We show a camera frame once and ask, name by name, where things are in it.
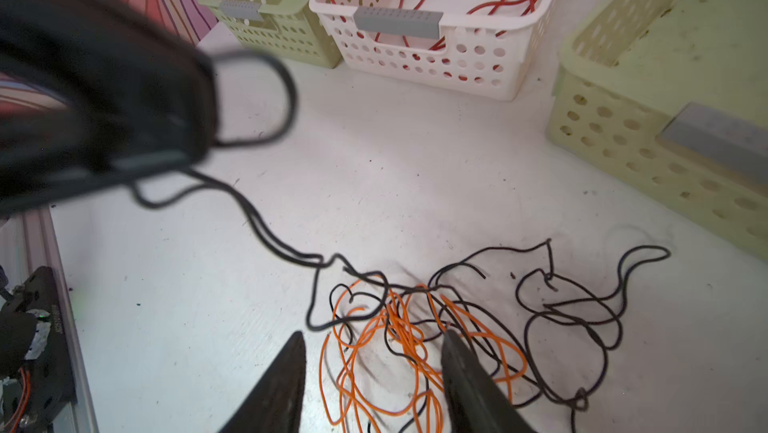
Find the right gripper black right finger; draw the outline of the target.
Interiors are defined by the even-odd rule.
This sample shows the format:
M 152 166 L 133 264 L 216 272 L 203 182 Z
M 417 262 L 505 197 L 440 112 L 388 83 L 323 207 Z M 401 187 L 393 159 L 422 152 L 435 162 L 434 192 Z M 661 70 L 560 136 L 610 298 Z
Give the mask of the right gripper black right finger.
M 453 432 L 534 433 L 454 331 L 444 335 L 441 366 Z

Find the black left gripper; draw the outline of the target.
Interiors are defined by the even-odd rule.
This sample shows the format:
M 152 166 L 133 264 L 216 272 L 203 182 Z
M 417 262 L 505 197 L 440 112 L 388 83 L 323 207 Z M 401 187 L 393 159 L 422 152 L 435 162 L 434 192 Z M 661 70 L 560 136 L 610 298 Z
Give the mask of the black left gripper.
M 211 60 L 119 0 L 1 0 L 1 70 L 53 107 L 1 116 L 1 211 L 200 162 L 218 128 Z

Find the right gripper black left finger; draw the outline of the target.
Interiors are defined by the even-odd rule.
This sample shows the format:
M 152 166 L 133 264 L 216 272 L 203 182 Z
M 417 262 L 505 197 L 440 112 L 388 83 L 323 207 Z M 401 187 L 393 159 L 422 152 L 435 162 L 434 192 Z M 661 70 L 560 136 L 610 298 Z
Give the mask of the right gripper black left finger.
M 220 432 L 299 432 L 305 383 L 306 344 L 296 331 Z

